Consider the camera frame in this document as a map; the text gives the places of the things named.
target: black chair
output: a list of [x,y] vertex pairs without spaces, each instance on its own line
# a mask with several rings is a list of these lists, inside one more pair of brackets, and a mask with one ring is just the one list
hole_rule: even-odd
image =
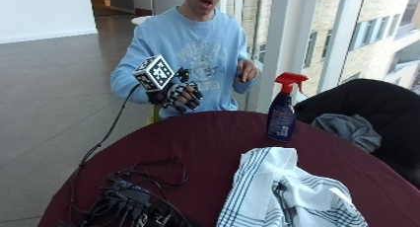
[[381,136],[378,158],[420,189],[420,96],[390,83],[356,79],[295,105],[296,119],[360,115]]

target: red spray nozzle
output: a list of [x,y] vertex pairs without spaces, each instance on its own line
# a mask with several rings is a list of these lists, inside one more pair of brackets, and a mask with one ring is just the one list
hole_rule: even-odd
[[292,90],[292,84],[297,84],[299,91],[301,92],[301,82],[305,81],[308,78],[304,75],[295,74],[291,72],[283,72],[273,80],[273,82],[280,83],[280,92],[289,94]]

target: building exterior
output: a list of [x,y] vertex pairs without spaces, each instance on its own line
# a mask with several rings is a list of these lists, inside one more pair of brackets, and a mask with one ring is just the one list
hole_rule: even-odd
[[[243,0],[241,26],[248,52],[263,63],[271,0]],[[305,96],[318,93],[324,57],[333,38],[340,0],[317,0],[301,74]],[[340,84],[356,78],[382,80],[410,89],[420,64],[418,0],[364,0]]]

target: white cube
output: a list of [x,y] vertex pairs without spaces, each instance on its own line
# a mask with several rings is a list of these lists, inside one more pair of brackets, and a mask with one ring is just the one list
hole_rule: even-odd
[[132,76],[140,82],[146,91],[159,91],[170,81],[174,72],[160,55],[148,57],[132,71]]

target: dark red tablecloth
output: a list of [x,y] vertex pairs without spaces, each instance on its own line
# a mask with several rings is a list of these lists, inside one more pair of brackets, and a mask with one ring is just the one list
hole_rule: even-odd
[[[300,122],[288,143],[269,140],[264,123],[261,113],[208,112],[182,115],[138,129],[87,161],[78,179],[77,206],[87,209],[91,205],[107,174],[139,161],[176,156],[187,182],[163,188],[166,198],[201,226],[215,226],[240,154],[253,148],[280,146],[296,149],[299,168],[346,186],[369,226],[420,226],[420,191],[380,160],[348,141]],[[170,174],[164,169],[158,172]],[[67,221],[67,204],[69,181],[51,198],[39,226]]]

